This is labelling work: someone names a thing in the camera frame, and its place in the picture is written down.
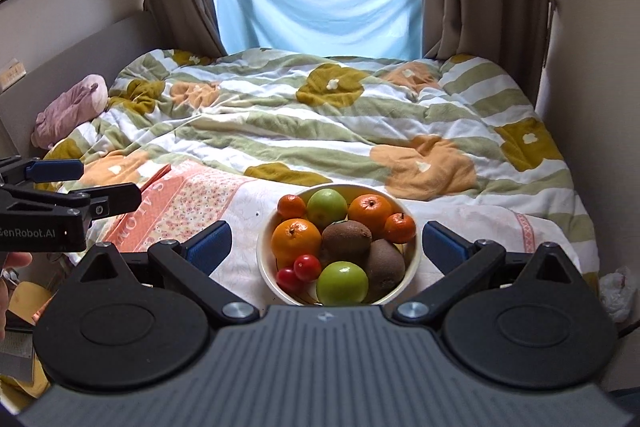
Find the person's hand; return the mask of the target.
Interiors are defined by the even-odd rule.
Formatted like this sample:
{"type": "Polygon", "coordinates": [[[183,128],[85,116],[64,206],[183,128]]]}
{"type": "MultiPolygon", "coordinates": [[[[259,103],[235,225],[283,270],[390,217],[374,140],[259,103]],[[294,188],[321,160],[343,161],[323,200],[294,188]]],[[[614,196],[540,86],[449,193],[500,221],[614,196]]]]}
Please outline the person's hand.
{"type": "MultiPolygon", "coordinates": [[[[6,255],[6,262],[4,266],[6,268],[21,268],[26,267],[32,262],[31,253],[9,253],[6,255]]],[[[6,311],[9,308],[9,291],[6,287],[6,282],[0,280],[0,339],[3,339],[6,335],[6,311]]]]}

